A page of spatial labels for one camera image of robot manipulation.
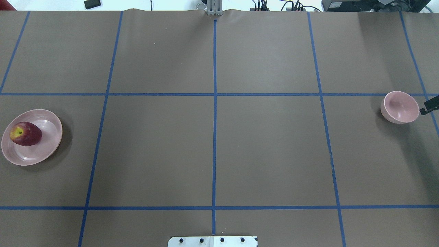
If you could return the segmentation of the pink bowl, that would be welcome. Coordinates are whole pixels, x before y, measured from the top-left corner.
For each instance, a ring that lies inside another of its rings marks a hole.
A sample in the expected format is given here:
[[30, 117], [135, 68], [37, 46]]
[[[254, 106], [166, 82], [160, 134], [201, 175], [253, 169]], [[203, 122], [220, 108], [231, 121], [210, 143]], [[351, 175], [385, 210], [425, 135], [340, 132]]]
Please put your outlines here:
[[386, 94], [381, 102], [380, 112], [387, 121], [397, 125], [414, 122], [420, 115], [416, 100], [403, 91]]

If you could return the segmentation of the pink plate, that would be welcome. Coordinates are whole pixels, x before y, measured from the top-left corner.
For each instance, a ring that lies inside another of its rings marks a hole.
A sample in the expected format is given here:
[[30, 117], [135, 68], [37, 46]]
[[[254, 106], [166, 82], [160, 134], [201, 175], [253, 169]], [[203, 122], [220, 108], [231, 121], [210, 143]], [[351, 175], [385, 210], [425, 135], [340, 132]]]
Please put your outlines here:
[[[19, 122], [30, 122], [42, 131], [42, 139], [31, 146], [22, 146], [14, 143], [9, 133]], [[2, 140], [3, 156], [11, 163], [19, 166], [30, 166], [44, 161], [59, 147], [63, 135], [63, 128], [59, 117], [45, 109], [33, 109], [17, 116], [6, 127]]]

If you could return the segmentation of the red apple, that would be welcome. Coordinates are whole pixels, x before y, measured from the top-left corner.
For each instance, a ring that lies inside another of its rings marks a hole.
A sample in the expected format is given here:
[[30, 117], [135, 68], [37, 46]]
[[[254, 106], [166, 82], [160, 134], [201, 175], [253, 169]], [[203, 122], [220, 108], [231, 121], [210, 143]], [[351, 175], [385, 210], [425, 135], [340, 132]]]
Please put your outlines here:
[[12, 127], [9, 137], [12, 142], [21, 146], [32, 146], [42, 139], [42, 131], [31, 122], [18, 122]]

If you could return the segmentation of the brown paper table mat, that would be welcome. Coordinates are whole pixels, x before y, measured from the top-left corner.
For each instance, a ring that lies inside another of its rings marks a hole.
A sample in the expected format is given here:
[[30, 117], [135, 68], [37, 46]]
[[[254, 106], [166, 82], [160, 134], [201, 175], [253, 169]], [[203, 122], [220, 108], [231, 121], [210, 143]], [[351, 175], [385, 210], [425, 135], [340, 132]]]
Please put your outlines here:
[[437, 13], [2, 11], [1, 133], [46, 109], [45, 161], [1, 155], [2, 247], [437, 247]]

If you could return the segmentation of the small black box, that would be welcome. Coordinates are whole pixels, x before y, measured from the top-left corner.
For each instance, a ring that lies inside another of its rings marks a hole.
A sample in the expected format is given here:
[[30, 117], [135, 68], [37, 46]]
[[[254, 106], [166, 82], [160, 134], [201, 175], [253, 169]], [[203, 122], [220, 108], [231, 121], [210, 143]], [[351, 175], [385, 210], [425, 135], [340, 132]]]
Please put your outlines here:
[[99, 7], [101, 5], [102, 5], [102, 3], [100, 0], [85, 0], [84, 1], [84, 6], [85, 6], [86, 10], [96, 8], [96, 7]]

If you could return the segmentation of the aluminium frame post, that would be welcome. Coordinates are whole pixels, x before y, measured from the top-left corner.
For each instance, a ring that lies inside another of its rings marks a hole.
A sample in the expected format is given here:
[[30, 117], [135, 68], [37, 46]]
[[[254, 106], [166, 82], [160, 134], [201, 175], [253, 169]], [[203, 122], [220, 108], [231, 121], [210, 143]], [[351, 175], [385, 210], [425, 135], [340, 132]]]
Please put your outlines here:
[[222, 0], [203, 0], [206, 4], [206, 14], [221, 16], [223, 15], [223, 1]]

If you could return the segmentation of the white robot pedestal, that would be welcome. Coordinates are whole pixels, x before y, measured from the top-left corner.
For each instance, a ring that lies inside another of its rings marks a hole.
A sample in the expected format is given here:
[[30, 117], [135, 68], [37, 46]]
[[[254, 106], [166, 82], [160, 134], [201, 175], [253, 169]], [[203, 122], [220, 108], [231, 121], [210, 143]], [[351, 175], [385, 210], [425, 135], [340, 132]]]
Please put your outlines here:
[[168, 247], [257, 247], [256, 236], [176, 236]]

